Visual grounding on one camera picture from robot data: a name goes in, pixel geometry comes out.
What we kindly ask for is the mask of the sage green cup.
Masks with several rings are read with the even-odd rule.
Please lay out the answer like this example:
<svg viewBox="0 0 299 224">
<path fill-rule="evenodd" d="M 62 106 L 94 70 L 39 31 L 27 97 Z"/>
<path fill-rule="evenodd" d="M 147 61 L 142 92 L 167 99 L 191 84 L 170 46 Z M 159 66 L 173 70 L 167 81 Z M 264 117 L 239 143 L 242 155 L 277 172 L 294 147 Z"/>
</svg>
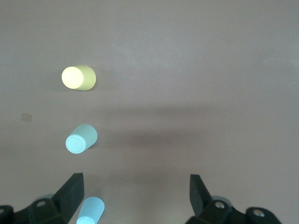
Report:
<svg viewBox="0 0 299 224">
<path fill-rule="evenodd" d="M 73 154 L 80 154 L 93 146 L 98 139 L 96 129 L 89 124 L 77 126 L 67 137 L 65 146 Z"/>
</svg>

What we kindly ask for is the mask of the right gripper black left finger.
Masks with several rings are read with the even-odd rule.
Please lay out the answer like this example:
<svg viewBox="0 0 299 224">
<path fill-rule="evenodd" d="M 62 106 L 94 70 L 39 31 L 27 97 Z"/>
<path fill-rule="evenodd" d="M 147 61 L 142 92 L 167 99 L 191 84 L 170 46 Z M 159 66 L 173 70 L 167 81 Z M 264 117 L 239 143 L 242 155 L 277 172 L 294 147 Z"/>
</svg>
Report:
<svg viewBox="0 0 299 224">
<path fill-rule="evenodd" d="M 54 195 L 41 197 L 20 211 L 0 205 L 0 224 L 68 224 L 83 198 L 83 173 L 74 173 Z"/>
</svg>

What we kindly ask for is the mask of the brown table cover sheet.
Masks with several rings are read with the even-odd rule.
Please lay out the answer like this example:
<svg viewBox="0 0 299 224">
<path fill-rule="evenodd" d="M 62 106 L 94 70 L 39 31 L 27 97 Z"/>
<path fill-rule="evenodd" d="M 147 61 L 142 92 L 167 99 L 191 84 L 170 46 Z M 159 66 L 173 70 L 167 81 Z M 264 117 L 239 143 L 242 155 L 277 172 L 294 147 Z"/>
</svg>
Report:
<svg viewBox="0 0 299 224">
<path fill-rule="evenodd" d="M 63 84 L 77 65 L 91 90 Z M 299 0 L 0 0 L 0 204 L 74 173 L 100 224 L 184 224 L 190 174 L 299 224 Z"/>
</svg>

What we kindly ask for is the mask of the light blue cup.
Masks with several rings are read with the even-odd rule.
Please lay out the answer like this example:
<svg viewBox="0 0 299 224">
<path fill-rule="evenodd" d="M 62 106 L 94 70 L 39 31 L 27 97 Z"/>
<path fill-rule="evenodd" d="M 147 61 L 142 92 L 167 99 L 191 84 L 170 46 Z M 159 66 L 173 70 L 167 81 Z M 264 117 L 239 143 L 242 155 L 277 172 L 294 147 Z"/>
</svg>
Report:
<svg viewBox="0 0 299 224">
<path fill-rule="evenodd" d="M 104 202 L 98 197 L 88 197 L 83 201 L 76 224 L 97 224 L 105 210 Z"/>
</svg>

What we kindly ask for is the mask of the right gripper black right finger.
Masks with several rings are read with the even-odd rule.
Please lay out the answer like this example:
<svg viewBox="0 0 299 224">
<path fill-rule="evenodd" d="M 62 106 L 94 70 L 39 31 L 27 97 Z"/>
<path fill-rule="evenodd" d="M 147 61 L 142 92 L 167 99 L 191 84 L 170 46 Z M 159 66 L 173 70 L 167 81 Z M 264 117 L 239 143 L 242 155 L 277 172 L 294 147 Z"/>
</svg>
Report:
<svg viewBox="0 0 299 224">
<path fill-rule="evenodd" d="M 265 208 L 250 207 L 241 213 L 225 198 L 212 197 L 199 175 L 190 175 L 189 198 L 194 216 L 185 224 L 279 224 Z"/>
</svg>

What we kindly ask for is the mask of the yellow cup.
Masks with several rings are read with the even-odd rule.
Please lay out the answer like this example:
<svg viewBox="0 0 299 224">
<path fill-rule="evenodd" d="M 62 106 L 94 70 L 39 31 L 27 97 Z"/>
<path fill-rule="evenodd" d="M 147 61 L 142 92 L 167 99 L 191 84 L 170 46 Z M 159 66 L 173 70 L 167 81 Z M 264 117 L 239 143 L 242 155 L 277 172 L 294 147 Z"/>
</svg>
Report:
<svg viewBox="0 0 299 224">
<path fill-rule="evenodd" d="M 63 84 L 72 90 L 89 91 L 96 84 L 96 74 L 87 65 L 70 66 L 63 70 Z"/>
</svg>

